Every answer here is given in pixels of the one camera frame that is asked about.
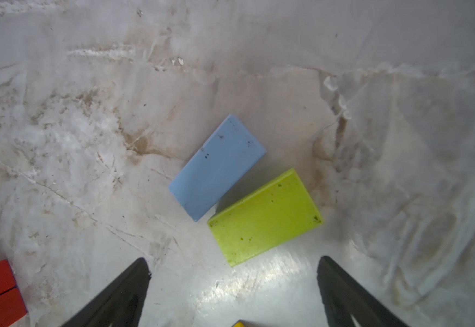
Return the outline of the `lime green block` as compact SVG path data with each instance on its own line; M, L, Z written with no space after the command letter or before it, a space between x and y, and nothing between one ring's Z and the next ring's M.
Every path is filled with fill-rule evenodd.
M235 267L322 223L319 209L291 168L211 217L208 227L229 266Z

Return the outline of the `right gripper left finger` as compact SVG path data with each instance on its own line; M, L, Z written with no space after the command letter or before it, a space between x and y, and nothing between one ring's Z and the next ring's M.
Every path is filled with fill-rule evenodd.
M152 273L135 260L65 326L138 326Z

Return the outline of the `light blue block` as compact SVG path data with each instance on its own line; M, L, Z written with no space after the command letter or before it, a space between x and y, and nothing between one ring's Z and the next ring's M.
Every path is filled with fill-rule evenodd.
M246 126L229 115L170 183L169 191L198 222L266 153Z

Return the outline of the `yellow wedge block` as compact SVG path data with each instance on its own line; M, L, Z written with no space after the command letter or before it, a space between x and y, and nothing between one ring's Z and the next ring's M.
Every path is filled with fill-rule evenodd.
M238 321L232 327L246 327L246 325L242 321Z

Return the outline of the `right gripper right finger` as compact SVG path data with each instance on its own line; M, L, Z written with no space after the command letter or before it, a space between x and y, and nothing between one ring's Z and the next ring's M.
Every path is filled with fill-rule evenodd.
M329 326L407 326L331 257L321 257L316 279Z

